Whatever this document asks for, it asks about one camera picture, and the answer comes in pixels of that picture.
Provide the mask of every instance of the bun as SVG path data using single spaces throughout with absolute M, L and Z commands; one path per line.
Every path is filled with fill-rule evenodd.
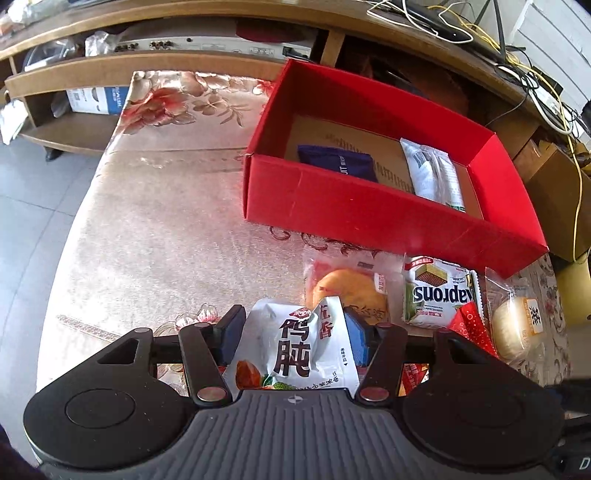
M 537 336 L 523 297 L 511 297 L 503 302 L 492 314 L 491 327 L 496 349 L 508 361 L 525 357 L 533 337 Z
M 388 298 L 375 290 L 374 279 L 342 268 L 322 278 L 312 291 L 313 306 L 325 297 L 338 296 L 343 307 L 353 307 L 370 325 L 389 322 Z

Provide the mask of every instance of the bread package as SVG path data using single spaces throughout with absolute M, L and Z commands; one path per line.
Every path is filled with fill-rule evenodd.
M 485 277 L 491 332 L 499 356 L 508 363 L 523 360 L 544 337 L 538 301 L 523 278 L 511 284 L 490 268 Z

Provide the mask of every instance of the snack package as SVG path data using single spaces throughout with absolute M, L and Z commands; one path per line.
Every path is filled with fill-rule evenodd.
M 400 139 L 414 191 L 420 197 L 465 212 L 457 172 L 449 155 L 428 145 Z
M 313 311 L 259 300 L 223 377 L 234 399 L 247 388 L 348 388 L 353 397 L 359 378 L 339 298 L 326 297 Z
M 367 153 L 318 145 L 298 145 L 297 154 L 302 163 L 376 183 L 378 181 L 374 172 L 374 159 Z
M 499 358 L 475 302 L 471 301 L 458 308 L 447 328 L 459 333 L 495 358 Z
M 492 338 L 507 363 L 525 359 L 544 339 L 544 324 L 533 290 L 524 278 L 510 284 L 486 268 L 486 303 Z
M 353 308 L 370 325 L 402 317 L 401 255 L 364 250 L 344 255 L 306 246 L 303 260 L 309 309 L 325 297 L 338 296 L 343 307 Z
M 474 301 L 482 313 L 478 276 L 473 270 L 432 257 L 413 257 L 404 264 L 404 320 L 415 326 L 448 327 L 456 311 Z
M 402 378 L 400 382 L 399 397 L 408 395 L 417 386 L 429 379 L 429 365 L 404 364 L 402 366 Z

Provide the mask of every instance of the metal screw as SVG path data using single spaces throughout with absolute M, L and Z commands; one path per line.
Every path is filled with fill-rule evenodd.
M 365 387 L 361 392 L 359 392 L 359 396 L 366 401 L 384 401 L 390 396 L 390 392 L 382 387 Z
M 226 398 L 226 390 L 222 387 L 205 387 L 197 392 L 197 396 L 203 401 L 220 401 Z

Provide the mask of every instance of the floral tablecloth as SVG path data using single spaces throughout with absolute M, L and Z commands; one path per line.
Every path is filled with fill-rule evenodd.
M 244 77 L 135 73 L 56 272 L 38 388 L 130 330 L 170 325 L 204 303 L 219 315 L 263 297 L 303 304 L 305 245 L 359 249 L 244 221 L 242 152 L 271 88 Z M 373 254 L 380 262 L 383 253 Z M 544 303 L 549 332 L 545 354 L 521 371 L 560 381 L 570 364 L 548 256 L 521 275 Z

